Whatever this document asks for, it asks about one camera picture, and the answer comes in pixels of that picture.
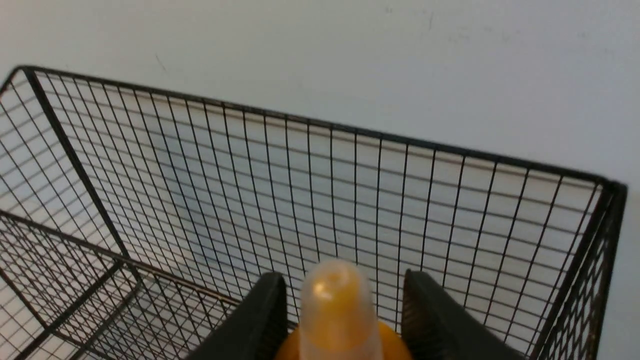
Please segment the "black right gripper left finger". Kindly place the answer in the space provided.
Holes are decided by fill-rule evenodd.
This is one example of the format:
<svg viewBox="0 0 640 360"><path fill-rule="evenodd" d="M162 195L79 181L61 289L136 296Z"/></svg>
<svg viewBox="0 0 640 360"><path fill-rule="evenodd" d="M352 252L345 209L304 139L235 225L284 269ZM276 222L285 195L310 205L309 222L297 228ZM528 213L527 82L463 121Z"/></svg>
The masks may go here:
<svg viewBox="0 0 640 360"><path fill-rule="evenodd" d="M288 330L286 283L280 273L269 272L187 359L273 360Z"/></svg>

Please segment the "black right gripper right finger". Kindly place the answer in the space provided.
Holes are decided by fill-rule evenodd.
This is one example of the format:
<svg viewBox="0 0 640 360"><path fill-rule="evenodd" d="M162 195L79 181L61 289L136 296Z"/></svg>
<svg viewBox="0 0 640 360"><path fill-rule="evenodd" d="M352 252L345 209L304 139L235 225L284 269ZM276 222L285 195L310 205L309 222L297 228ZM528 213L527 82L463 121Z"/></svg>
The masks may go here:
<svg viewBox="0 0 640 360"><path fill-rule="evenodd" d="M428 273L407 270L401 338L414 360L523 360Z"/></svg>

